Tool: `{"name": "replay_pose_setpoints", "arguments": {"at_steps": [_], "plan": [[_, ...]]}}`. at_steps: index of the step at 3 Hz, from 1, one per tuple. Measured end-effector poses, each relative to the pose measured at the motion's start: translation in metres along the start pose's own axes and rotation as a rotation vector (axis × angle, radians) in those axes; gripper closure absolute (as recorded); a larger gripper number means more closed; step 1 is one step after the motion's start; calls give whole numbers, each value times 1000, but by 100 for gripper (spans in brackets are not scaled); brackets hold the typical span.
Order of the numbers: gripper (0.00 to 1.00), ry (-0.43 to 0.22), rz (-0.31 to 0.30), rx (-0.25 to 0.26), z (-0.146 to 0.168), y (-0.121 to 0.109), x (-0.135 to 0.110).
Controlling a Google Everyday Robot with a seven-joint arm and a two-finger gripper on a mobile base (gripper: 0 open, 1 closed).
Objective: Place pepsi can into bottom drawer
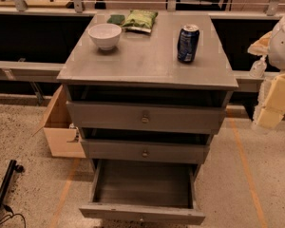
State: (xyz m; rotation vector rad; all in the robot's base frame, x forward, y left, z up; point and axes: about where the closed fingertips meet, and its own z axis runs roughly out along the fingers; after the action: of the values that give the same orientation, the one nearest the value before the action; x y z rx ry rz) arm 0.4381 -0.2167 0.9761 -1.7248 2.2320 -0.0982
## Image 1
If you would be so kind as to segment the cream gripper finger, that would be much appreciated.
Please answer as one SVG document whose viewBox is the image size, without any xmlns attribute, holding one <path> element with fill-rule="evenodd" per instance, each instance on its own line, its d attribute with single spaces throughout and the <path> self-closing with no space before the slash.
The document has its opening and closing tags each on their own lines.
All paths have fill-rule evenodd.
<svg viewBox="0 0 285 228">
<path fill-rule="evenodd" d="M 253 115 L 254 130 L 273 130 L 285 115 L 285 72 L 266 78 L 260 86 Z"/>
<path fill-rule="evenodd" d="M 262 56 L 268 54 L 268 48 L 271 40 L 272 33 L 269 31 L 258 40 L 253 42 L 247 49 L 250 54 Z"/>
</svg>

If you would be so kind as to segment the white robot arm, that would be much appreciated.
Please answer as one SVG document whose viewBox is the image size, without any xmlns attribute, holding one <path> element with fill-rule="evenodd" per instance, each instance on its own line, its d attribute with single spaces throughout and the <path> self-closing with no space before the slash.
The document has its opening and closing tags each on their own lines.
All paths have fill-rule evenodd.
<svg viewBox="0 0 285 228">
<path fill-rule="evenodd" d="M 252 128 L 266 133 L 273 130 L 285 115 L 285 14 L 274 28 L 252 43 L 248 52 L 260 56 L 249 74 L 261 78 L 269 64 L 279 69 L 274 78 L 265 78 L 258 93 L 258 104 L 253 115 Z"/>
</svg>

